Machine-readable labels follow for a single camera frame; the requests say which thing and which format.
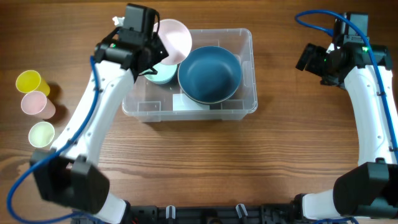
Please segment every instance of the pink cup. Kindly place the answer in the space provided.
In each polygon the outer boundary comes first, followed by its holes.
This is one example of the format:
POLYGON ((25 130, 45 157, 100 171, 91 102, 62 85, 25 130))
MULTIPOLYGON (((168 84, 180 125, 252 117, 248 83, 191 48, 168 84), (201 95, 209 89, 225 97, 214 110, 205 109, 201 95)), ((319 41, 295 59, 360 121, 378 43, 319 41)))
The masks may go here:
POLYGON ((21 101, 21 108, 25 114, 41 119, 50 119, 55 114, 54 104, 41 91, 26 94, 21 101))

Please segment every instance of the wood grain surface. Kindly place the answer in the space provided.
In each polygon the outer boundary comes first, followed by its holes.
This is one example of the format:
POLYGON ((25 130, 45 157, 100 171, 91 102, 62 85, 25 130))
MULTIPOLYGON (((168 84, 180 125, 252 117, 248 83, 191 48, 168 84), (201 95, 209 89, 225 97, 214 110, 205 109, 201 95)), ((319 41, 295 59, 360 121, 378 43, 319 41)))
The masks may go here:
MULTIPOLYGON (((398 1, 135 3, 190 29, 249 29, 259 107, 242 121, 161 123, 141 123, 119 110, 99 163, 116 195, 132 205, 159 207, 284 203, 299 193, 331 189, 337 177, 357 166, 358 136, 348 93, 321 86, 315 75, 295 69, 307 43, 327 47, 331 39, 296 24, 294 15, 308 9, 368 12, 371 42, 387 45, 397 65, 398 1)), ((51 84, 50 97, 63 111, 53 121, 59 134, 85 90, 88 57, 125 6, 93 0, 0 3, 0 223, 15 223, 6 211, 6 195, 28 168, 34 149, 27 134, 39 122, 21 111, 16 77, 33 69, 51 84)), ((327 16, 305 20, 324 27, 334 21, 327 16)), ((14 206, 30 219, 69 212, 43 202, 32 177, 17 191, 14 206)))

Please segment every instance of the plastic cup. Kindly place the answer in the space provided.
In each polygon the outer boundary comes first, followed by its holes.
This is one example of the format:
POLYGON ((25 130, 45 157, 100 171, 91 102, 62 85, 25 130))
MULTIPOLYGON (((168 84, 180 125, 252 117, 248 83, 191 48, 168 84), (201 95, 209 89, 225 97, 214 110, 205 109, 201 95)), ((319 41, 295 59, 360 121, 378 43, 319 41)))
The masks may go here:
POLYGON ((48 146, 54 139, 55 130, 52 124, 42 121, 39 122, 29 131, 29 143, 33 147, 48 146))
POLYGON ((50 119, 55 114, 54 104, 41 91, 26 94, 21 101, 21 108, 25 114, 41 119, 50 119))
POLYGON ((50 87, 47 82, 34 70, 22 72, 16 81, 18 91, 21 93, 30 93, 32 91, 41 91, 46 96, 50 94, 50 87))

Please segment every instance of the dark teal bowl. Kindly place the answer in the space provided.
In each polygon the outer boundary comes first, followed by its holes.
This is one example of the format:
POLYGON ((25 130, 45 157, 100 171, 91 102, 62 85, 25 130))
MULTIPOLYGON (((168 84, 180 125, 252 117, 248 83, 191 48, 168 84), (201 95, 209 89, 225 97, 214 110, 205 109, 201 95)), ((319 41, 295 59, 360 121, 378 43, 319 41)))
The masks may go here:
POLYGON ((220 103, 239 87, 242 70, 236 57, 222 47, 200 47, 180 64, 178 82, 198 103, 220 103))

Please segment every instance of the clear plastic bin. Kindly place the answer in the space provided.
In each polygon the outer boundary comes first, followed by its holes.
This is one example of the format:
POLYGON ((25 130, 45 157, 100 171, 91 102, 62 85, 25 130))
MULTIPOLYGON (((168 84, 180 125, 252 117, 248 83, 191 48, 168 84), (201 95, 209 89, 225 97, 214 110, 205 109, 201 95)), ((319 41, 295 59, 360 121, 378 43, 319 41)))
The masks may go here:
POLYGON ((253 113, 258 106, 252 36, 247 29, 204 29, 190 30, 193 40, 192 50, 203 46, 219 46, 229 50, 239 60, 242 68, 242 81, 238 90, 228 100, 210 106, 194 109, 174 110, 183 91, 177 80, 156 85, 144 77, 139 77, 134 88, 123 99, 123 111, 142 122, 223 119, 240 120, 253 113))

